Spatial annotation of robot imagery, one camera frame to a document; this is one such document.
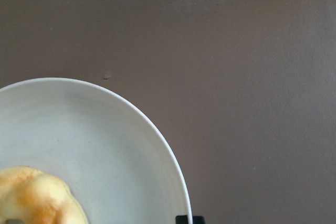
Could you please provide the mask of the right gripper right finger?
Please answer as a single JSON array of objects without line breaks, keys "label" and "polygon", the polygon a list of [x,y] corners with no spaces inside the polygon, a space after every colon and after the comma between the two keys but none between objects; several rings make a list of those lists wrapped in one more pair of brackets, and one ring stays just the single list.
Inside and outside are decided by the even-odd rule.
[{"label": "right gripper right finger", "polygon": [[205,224],[205,218],[203,216],[193,216],[193,224]]}]

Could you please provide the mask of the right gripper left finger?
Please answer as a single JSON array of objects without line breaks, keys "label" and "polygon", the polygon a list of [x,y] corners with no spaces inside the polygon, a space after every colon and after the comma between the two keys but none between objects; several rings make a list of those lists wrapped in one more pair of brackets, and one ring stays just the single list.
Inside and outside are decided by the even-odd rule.
[{"label": "right gripper left finger", "polygon": [[176,224],[187,224],[187,216],[176,216],[175,223]]}]

